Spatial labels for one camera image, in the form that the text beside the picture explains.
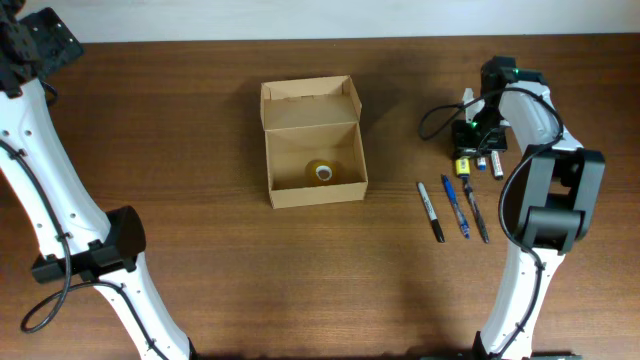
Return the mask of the yellow highlighter black cap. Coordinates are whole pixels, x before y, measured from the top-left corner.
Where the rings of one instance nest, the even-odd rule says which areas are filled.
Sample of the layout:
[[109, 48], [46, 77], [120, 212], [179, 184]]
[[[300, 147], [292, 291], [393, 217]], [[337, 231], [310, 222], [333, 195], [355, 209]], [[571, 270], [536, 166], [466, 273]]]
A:
[[459, 158], [455, 161], [455, 172], [459, 178], [468, 178], [471, 174], [470, 161], [468, 158]]

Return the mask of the black sharpie permanent marker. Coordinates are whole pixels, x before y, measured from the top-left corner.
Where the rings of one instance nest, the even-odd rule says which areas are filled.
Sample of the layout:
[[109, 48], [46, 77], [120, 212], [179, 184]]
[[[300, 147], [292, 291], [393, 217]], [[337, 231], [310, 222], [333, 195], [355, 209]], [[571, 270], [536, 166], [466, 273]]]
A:
[[434, 235], [436, 237], [436, 240], [439, 243], [445, 243], [446, 240], [444, 238], [444, 234], [442, 232], [442, 228], [440, 226], [438, 217], [437, 217], [437, 215], [435, 213], [435, 209], [434, 209], [434, 207], [432, 205], [432, 202], [431, 202], [431, 200], [430, 200], [430, 198], [428, 196], [428, 193], [426, 191], [426, 188], [425, 188], [424, 184], [422, 182], [418, 182], [417, 183], [417, 189], [418, 189], [419, 194], [421, 196], [423, 205], [425, 207], [427, 216], [428, 216], [429, 221], [431, 223], [431, 226], [432, 226]]

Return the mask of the yellow clear tape roll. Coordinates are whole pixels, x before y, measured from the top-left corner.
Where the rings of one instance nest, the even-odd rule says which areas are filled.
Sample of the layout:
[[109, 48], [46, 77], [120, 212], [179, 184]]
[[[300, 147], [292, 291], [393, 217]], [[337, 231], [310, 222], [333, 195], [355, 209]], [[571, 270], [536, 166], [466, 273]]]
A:
[[329, 186], [338, 184], [344, 176], [339, 162], [314, 159], [305, 166], [306, 181], [309, 186]]

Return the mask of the blue whiteboard marker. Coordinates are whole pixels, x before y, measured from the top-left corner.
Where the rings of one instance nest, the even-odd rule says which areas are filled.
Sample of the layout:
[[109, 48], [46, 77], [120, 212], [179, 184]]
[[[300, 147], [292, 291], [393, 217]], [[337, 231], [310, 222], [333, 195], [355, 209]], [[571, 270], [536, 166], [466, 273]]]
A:
[[485, 171], [487, 168], [487, 162], [485, 157], [478, 157], [476, 159], [476, 167], [480, 171]]

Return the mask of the black whiteboard marker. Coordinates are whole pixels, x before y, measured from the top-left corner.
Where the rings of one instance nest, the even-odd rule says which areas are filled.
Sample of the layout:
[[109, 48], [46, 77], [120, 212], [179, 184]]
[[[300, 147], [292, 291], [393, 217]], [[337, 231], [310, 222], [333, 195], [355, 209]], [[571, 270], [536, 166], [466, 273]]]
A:
[[492, 164], [493, 177], [496, 180], [502, 180], [504, 178], [504, 171], [502, 169], [502, 164], [501, 164], [500, 155], [498, 151], [491, 152], [491, 164]]

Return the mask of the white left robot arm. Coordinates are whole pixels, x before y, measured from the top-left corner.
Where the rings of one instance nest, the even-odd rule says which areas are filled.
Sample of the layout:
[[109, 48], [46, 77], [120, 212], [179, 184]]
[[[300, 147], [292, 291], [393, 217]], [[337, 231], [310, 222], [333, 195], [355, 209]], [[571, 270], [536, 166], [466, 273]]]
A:
[[35, 305], [20, 329], [50, 324], [68, 295], [94, 288], [109, 302], [143, 359], [195, 359], [151, 279], [146, 237], [136, 210], [103, 211], [80, 181], [54, 128], [51, 74], [84, 49], [56, 12], [25, 17], [21, 1], [1, 4], [1, 170], [35, 231], [40, 254], [32, 275], [62, 280], [60, 291]]

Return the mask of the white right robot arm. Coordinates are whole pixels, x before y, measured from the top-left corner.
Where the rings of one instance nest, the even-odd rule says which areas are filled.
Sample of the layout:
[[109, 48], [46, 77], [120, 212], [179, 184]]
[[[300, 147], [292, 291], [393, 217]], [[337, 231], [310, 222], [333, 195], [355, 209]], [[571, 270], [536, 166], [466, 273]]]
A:
[[554, 273], [591, 225], [605, 159], [567, 130], [542, 73], [518, 67], [512, 57], [495, 56], [484, 63], [480, 94], [467, 89], [459, 109], [465, 117], [452, 125], [456, 157], [506, 150], [507, 129], [522, 152], [498, 205], [508, 238], [506, 267], [472, 356], [529, 359]]

